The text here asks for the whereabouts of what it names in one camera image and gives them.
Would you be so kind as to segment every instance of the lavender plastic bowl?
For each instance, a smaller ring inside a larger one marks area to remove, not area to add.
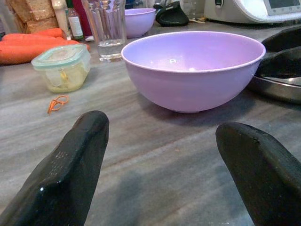
[[[265,47],[223,32],[174,32],[126,45],[128,74],[147,99],[167,109],[193,113],[238,95],[256,72]]]
[[[137,38],[150,30],[155,21],[154,8],[126,9],[126,30],[128,38]]]

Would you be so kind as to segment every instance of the bottle label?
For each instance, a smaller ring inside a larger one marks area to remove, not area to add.
[[[70,24],[73,36],[74,37],[83,36],[83,31],[80,26],[79,17],[74,16],[74,17],[69,17],[68,19],[69,19],[69,24]]]

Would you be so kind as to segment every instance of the orange twist tie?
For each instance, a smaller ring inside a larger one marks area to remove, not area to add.
[[[56,112],[60,110],[64,104],[68,103],[68,101],[69,101],[69,97],[65,95],[59,96],[56,99],[51,100],[47,113],[50,114],[51,112]]]

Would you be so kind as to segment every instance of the marble countertop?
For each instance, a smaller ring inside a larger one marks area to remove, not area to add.
[[[291,24],[156,24],[148,35],[211,30],[263,40],[286,26]],[[123,61],[101,64],[91,46],[83,87],[51,116],[48,104],[57,94],[31,64],[0,67],[0,212],[76,119],[101,110],[110,120],[110,136],[86,226],[253,225],[219,155],[215,130],[226,121],[255,126],[301,160],[301,107],[244,90],[215,109],[175,113],[140,95]]]

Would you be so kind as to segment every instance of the red object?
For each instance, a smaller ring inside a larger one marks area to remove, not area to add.
[[[75,10],[80,16],[80,22],[81,22],[81,27],[84,33],[84,36],[89,36],[92,35],[91,29],[90,29],[90,24],[86,15],[86,12],[84,10],[84,7],[81,3],[81,0],[73,0],[73,5]]]

